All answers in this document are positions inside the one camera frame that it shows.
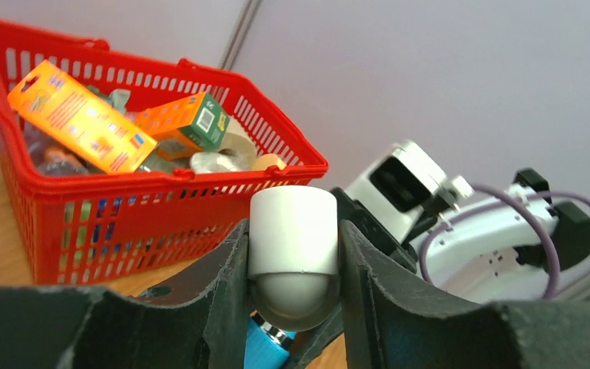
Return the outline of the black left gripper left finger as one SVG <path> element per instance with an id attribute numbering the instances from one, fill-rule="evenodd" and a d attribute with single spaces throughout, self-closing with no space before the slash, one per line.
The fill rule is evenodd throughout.
<path id="1" fill-rule="evenodd" d="M 0 368 L 241 368 L 248 223 L 138 297 L 104 287 L 0 287 Z"/>

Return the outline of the white plastic pipe elbow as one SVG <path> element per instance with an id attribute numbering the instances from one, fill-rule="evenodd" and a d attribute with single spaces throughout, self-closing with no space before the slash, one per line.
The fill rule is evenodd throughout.
<path id="1" fill-rule="evenodd" d="M 320 325 L 340 295 L 336 198 L 288 185 L 250 200 L 247 278 L 258 314 L 285 331 Z"/>

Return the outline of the blue plastic water faucet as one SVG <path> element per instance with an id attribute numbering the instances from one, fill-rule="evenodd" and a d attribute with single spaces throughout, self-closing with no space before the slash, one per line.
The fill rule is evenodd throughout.
<path id="1" fill-rule="evenodd" d="M 284 331 L 265 321 L 258 313 L 250 316 L 244 355 L 245 369 L 278 369 L 290 356 L 297 332 Z"/>

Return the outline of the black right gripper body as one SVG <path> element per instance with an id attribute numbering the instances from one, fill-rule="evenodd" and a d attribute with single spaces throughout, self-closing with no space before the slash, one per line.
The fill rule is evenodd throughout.
<path id="1" fill-rule="evenodd" d="M 350 221 L 381 253 L 406 270 L 417 272 L 418 257 L 410 246 L 397 241 L 360 201 L 352 199 L 342 188 L 332 188 L 330 193 L 336 198 L 339 221 Z"/>

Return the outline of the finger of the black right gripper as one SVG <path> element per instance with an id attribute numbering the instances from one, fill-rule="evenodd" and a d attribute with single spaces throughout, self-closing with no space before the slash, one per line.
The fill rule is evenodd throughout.
<path id="1" fill-rule="evenodd" d="M 329 317 L 315 328 L 297 334 L 290 356 L 282 365 L 286 369 L 306 368 L 317 359 L 323 350 L 335 341 L 344 331 L 343 312 L 337 305 Z"/>

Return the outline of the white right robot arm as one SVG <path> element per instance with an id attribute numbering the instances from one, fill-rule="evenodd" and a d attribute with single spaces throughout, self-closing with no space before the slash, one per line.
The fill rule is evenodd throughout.
<path id="1" fill-rule="evenodd" d="M 351 368 L 566 367 L 582 349 L 556 320 L 559 275 L 590 255 L 590 200 L 550 191 L 531 168 L 506 199 L 430 221 L 403 267 L 365 221 L 340 226 L 342 307 L 286 362 L 304 368 L 336 337 Z M 552 199 L 560 202 L 553 204 Z"/>

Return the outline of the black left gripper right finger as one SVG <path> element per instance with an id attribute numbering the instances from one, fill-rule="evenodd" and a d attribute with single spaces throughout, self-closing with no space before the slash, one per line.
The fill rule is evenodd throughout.
<path id="1" fill-rule="evenodd" d="M 590 302 L 475 304 L 339 228 L 350 368 L 590 368 Z"/>

